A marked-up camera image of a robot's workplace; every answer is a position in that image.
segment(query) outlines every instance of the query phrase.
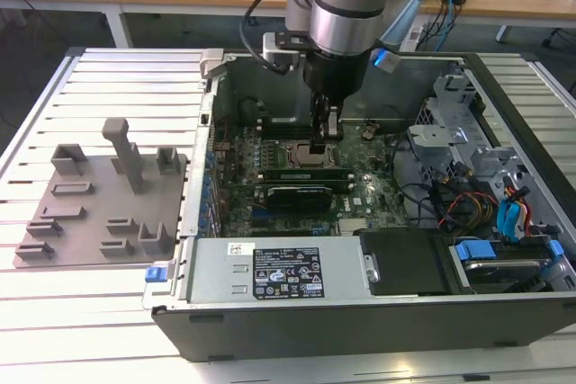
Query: metal bracket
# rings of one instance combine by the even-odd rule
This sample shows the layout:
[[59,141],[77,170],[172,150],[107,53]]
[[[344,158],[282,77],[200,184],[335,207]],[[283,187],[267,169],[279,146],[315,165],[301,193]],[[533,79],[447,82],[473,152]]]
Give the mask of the metal bracket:
[[476,175],[492,177],[502,170],[509,160],[518,160],[516,150],[509,147],[477,147],[470,156],[472,169]]
[[292,65],[296,69],[300,65],[301,52],[298,49],[287,49],[286,40],[278,40],[280,33],[267,32],[262,39],[262,54],[264,58],[278,66]]
[[226,72],[224,49],[205,49],[200,56],[200,75],[203,79],[211,79]]
[[410,126],[409,133],[414,139],[414,144],[422,147],[447,147],[468,142],[466,135],[460,128],[445,128],[439,125],[414,125]]
[[476,88],[464,74],[440,76],[434,83],[434,92],[442,103],[470,104],[477,94]]

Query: warning symbols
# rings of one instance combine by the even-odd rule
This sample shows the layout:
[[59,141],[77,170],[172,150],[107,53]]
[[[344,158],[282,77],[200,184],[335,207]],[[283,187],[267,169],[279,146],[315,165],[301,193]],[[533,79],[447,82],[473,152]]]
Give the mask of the warning symbols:
[[317,247],[255,249],[253,262],[253,295],[258,300],[324,297]]
[[268,270],[256,270],[254,274],[256,282],[268,282]]
[[270,281],[272,282],[284,282],[286,281],[286,270],[285,269],[277,269],[274,271],[270,271]]

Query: wire bundle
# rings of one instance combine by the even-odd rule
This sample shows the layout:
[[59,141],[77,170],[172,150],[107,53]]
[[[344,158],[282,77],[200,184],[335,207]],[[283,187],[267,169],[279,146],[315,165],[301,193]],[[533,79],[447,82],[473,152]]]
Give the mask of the wire bundle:
[[[506,198],[509,198],[515,195],[517,192],[518,192],[517,190],[509,186],[504,190],[504,195],[506,195]],[[524,197],[519,198],[514,202],[518,206],[520,206],[520,209],[522,209],[522,220],[523,220],[522,227],[524,228],[525,236],[528,236],[530,231],[530,221],[532,220],[532,209],[530,208],[530,205],[527,203]]]
[[440,40],[434,48],[434,51],[439,51],[454,28],[456,18],[458,18],[458,15],[462,11],[462,6],[458,5],[459,7],[456,9],[453,0],[440,0],[440,2],[441,5],[438,14],[434,21],[424,30],[424,36],[419,41],[416,49],[422,45],[426,47],[432,38],[440,37]]
[[[494,206],[498,207],[496,200],[487,193],[483,192],[462,192],[448,207],[446,214],[453,212],[457,205],[463,201],[469,201],[474,207],[474,215],[468,222],[464,222],[464,227],[456,232],[455,236],[461,236],[467,232],[471,232],[478,226],[489,222],[494,212]],[[446,223],[446,218],[440,220],[438,225],[441,227]]]

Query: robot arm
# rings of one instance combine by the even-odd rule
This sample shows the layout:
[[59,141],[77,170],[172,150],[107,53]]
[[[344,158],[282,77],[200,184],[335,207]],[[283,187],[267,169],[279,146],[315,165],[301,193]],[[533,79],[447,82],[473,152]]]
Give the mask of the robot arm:
[[344,100],[364,81],[374,42],[382,34],[386,0],[314,0],[304,81],[311,89],[310,151],[341,138],[338,119]]

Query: electronic component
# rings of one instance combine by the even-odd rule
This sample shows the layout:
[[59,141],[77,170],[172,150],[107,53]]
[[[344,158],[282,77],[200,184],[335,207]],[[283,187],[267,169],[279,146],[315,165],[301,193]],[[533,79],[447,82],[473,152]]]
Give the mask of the electronic component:
[[338,230],[341,236],[352,236],[359,229],[368,228],[365,218],[343,218],[338,221]]
[[310,144],[299,144],[296,146],[296,156],[298,166],[304,168],[321,168],[324,166],[324,156],[323,154],[311,154]]
[[332,190],[321,186],[282,186],[270,188],[265,206],[270,211],[286,213],[321,213],[332,204]]

